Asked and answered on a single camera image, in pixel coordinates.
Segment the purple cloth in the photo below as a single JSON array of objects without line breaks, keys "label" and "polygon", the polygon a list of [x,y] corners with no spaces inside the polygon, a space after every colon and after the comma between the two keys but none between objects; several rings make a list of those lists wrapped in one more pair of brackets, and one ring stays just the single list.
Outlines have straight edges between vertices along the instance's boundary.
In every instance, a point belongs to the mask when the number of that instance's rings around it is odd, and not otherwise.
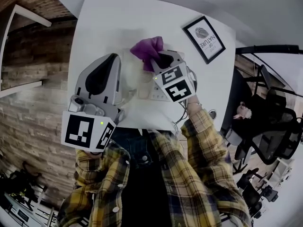
[{"label": "purple cloth", "polygon": [[163,39],[161,36],[157,36],[141,40],[135,44],[135,46],[131,48],[130,51],[136,57],[143,60],[144,70],[153,71],[151,58],[153,58],[155,61],[160,60],[158,52],[163,51]]}]

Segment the pink plush toy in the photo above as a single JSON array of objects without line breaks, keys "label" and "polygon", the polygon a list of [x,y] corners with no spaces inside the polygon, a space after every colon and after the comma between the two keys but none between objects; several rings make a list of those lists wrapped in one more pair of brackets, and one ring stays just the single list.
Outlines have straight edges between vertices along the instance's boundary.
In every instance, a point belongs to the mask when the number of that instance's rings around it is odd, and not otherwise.
[{"label": "pink plush toy", "polygon": [[234,119],[250,119],[251,118],[251,110],[247,108],[244,102],[240,103],[240,106],[237,108],[237,115],[235,115]]}]

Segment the fingerprint graphic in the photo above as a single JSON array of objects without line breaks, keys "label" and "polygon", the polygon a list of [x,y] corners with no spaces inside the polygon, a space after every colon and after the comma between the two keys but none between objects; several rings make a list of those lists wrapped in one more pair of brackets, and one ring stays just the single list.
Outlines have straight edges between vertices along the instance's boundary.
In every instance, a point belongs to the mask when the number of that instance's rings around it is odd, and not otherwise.
[{"label": "fingerprint graphic", "polygon": [[198,38],[202,38],[202,39],[209,36],[209,33],[203,28],[196,28],[195,33]]}]

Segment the yellow plaid flannel shirt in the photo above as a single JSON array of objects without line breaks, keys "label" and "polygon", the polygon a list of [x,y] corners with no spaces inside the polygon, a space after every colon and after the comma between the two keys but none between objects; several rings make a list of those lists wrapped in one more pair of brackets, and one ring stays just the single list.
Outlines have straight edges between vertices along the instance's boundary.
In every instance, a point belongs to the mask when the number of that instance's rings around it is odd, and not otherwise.
[{"label": "yellow plaid flannel shirt", "polygon": [[[230,154],[209,114],[196,113],[181,130],[188,142],[188,160],[172,133],[149,130],[159,154],[172,225],[218,227],[220,213],[226,213],[250,226],[247,205],[232,177]],[[61,206],[59,226],[79,223],[84,216],[92,227],[121,226],[121,184],[127,184],[129,162],[128,152],[114,142],[99,159],[77,150],[76,187]]]}]

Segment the picture frame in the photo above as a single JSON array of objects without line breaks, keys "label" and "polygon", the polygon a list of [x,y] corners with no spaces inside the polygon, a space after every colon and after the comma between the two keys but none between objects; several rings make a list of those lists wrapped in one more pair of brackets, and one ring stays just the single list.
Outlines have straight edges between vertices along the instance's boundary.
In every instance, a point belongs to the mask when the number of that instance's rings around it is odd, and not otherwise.
[{"label": "picture frame", "polygon": [[220,37],[205,16],[183,28],[206,64],[212,62],[224,50],[225,46]]}]

